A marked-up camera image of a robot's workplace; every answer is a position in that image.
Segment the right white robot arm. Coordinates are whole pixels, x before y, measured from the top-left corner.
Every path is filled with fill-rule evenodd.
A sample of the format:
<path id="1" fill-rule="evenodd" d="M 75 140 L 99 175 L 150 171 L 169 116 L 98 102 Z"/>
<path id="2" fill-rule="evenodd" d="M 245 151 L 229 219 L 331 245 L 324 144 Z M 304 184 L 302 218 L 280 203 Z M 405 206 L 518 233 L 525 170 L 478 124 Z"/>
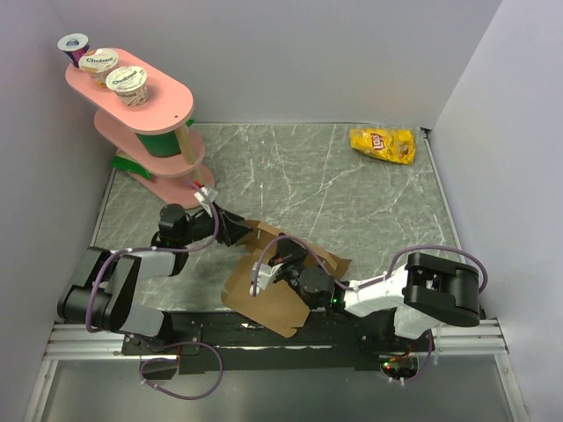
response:
<path id="1" fill-rule="evenodd" d="M 365 280 L 343 281 L 316 264 L 307 266 L 309 252 L 283 239 L 267 263 L 274 281 L 285 280 L 312 310 L 342 315 L 356 322 L 386 318 L 386 344 L 404 350 L 440 324 L 475 327 L 480 322 L 479 295 L 486 270 L 429 255 L 420 246 L 407 247 L 393 257 L 390 270 Z"/>

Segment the brown cardboard box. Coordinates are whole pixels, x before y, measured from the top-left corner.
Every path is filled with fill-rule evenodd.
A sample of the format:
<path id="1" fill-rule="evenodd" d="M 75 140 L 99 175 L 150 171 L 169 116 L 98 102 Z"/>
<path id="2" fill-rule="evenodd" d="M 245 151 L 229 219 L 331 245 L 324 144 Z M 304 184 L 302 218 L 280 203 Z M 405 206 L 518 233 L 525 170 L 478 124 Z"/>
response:
<path id="1" fill-rule="evenodd" d="M 284 338 L 295 336 L 305 326 L 312 312 L 331 315 L 341 295 L 335 281 L 343 279 L 351 260 L 341 258 L 301 239 L 295 240 L 265 222 L 250 220 L 249 225 L 253 227 L 253 232 L 239 242 L 245 247 L 245 254 L 225 283 L 221 293 L 223 305 Z M 318 264 L 333 276 L 333 299 L 328 310 L 310 310 L 283 280 L 274 282 L 255 297 L 250 295 L 250 275 L 253 264 L 258 262 L 275 266 L 274 254 L 277 244 L 300 244 L 309 252 L 306 264 Z"/>

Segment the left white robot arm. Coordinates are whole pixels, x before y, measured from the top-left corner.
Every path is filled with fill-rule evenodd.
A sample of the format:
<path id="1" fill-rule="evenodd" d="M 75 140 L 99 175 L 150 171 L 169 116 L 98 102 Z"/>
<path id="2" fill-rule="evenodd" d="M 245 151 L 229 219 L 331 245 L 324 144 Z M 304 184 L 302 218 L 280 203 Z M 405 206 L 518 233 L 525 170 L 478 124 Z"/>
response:
<path id="1" fill-rule="evenodd" d="M 252 233 L 245 219 L 218 206 L 189 215 L 179 204 L 160 211 L 151 246 L 111 251 L 92 246 L 75 267 L 58 303 L 67 323 L 89 330 L 130 333 L 143 337 L 153 353 L 165 353 L 174 342 L 172 316 L 134 303 L 139 280 L 178 275 L 193 252 L 187 246 L 207 238 L 231 246 Z"/>

